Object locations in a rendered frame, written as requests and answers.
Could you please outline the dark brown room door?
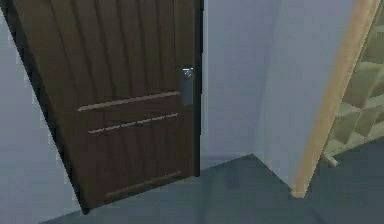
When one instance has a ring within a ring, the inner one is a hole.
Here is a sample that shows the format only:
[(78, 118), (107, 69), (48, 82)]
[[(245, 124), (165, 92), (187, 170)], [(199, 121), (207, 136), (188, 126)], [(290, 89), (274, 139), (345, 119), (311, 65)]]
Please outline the dark brown room door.
[(203, 4), (0, 0), (83, 213), (199, 175)]

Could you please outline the light wooden shelf unit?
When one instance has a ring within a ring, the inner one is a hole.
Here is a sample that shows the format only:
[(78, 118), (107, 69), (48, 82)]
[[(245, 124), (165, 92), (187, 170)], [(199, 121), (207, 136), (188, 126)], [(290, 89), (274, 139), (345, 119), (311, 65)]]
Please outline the light wooden shelf unit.
[(384, 137), (384, 0), (354, 0), (351, 18), (291, 195), (306, 196), (321, 160)]

